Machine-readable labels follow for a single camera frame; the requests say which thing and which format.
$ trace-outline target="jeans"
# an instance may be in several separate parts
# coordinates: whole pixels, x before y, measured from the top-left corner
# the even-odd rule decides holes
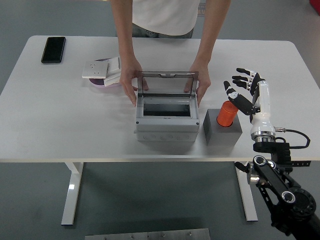
[[[184,35],[172,36],[149,31],[132,23],[132,37],[134,38],[168,38],[168,39],[191,39],[194,29]]]

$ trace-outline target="black smartphone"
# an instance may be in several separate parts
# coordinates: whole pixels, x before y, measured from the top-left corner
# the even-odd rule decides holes
[[[46,40],[41,62],[43,64],[58,64],[62,61],[66,38],[64,36],[51,36]]]

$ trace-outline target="black cable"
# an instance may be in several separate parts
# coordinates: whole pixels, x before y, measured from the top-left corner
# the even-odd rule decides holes
[[[285,140],[283,137],[278,136],[278,137],[275,138],[276,141],[277,141],[278,139],[280,139],[280,140],[282,140],[284,143],[286,143],[286,140]]]
[[[292,130],[292,129],[287,129],[286,132],[292,132],[292,133],[296,133],[296,134],[300,134],[302,136],[304,136],[306,138],[306,144],[305,146],[290,146],[290,149],[306,149],[307,147],[309,147],[310,144],[310,138],[304,134],[303,132],[297,131],[297,130]]]

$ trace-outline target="human arm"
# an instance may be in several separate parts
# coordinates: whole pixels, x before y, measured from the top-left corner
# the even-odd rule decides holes
[[[231,0],[206,0],[203,32],[200,46],[195,60],[190,68],[191,72],[199,72],[197,89],[197,103],[205,95],[211,85],[208,64],[220,29],[226,18]]]
[[[132,79],[142,71],[136,59],[132,41],[132,0],[111,0],[113,19],[118,36],[119,54],[121,58],[120,83],[132,104],[136,105],[137,88],[132,86]]]

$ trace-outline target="table leg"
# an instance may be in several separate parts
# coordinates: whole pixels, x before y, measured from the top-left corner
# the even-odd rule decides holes
[[[235,171],[238,177],[245,218],[248,222],[258,221],[254,199],[252,197],[251,188],[247,180],[247,174],[237,168],[235,168]]]
[[[71,171],[71,177],[68,193],[66,195],[61,225],[73,225],[84,163],[66,162],[65,164]]]

